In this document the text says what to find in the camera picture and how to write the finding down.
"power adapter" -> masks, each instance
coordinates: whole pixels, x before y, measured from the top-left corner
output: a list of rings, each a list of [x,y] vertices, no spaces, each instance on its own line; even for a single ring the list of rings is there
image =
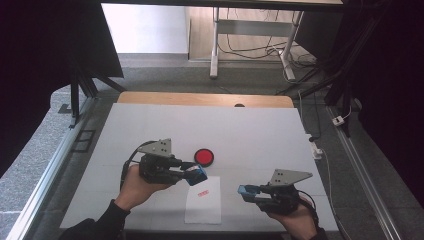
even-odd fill
[[[341,116],[333,118],[333,124],[336,126],[340,126],[344,123],[344,119]]]

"aluminum profile rail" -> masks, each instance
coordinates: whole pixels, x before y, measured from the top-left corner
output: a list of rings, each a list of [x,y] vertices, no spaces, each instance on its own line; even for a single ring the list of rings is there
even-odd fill
[[[327,112],[331,119],[336,117],[330,107],[327,107]],[[391,240],[402,239],[351,139],[345,136],[341,128],[336,128],[336,131],[386,238]]]
[[[9,235],[6,238],[7,240],[20,240],[25,238],[25,235],[32,225],[32,221],[40,209],[44,198],[49,192],[50,187],[52,186],[54,179],[60,170],[60,167],[62,166],[68,152],[72,147],[72,144],[74,143],[78,133],[84,125],[84,122],[88,119],[88,112],[91,111],[93,105],[94,99],[87,98],[85,100],[81,109],[83,114],[81,114],[80,121],[74,128],[70,128],[65,133],[62,141],[53,154],[52,159],[47,165],[46,170],[44,170],[43,175],[41,175],[41,178],[35,186],[34,191],[32,192],[18,219],[9,232]]]

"white tabletop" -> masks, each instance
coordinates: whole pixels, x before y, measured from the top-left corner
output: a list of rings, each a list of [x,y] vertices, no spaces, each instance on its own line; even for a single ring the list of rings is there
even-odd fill
[[[183,161],[193,161],[200,148],[213,151],[215,161],[205,170],[220,177],[222,223],[185,224],[189,185],[180,181],[134,208],[126,229],[282,231],[278,222],[237,193],[239,185],[266,184],[280,168],[313,173],[295,186],[313,196],[320,226],[338,230],[297,109],[120,103],[112,107],[61,227],[98,219],[118,195],[124,161],[140,144],[165,138],[172,139],[172,153]]]

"person's left hand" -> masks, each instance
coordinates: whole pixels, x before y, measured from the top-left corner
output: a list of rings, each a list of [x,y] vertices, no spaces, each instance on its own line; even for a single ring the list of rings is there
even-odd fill
[[[168,184],[147,183],[139,175],[139,165],[135,164],[128,169],[121,192],[115,199],[115,204],[121,209],[129,211],[147,201],[156,191],[167,189],[170,186]]]

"white paper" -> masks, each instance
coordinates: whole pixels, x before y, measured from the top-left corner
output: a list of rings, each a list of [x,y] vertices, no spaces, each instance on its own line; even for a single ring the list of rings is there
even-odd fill
[[[221,224],[220,177],[191,186],[188,190],[185,223]]]

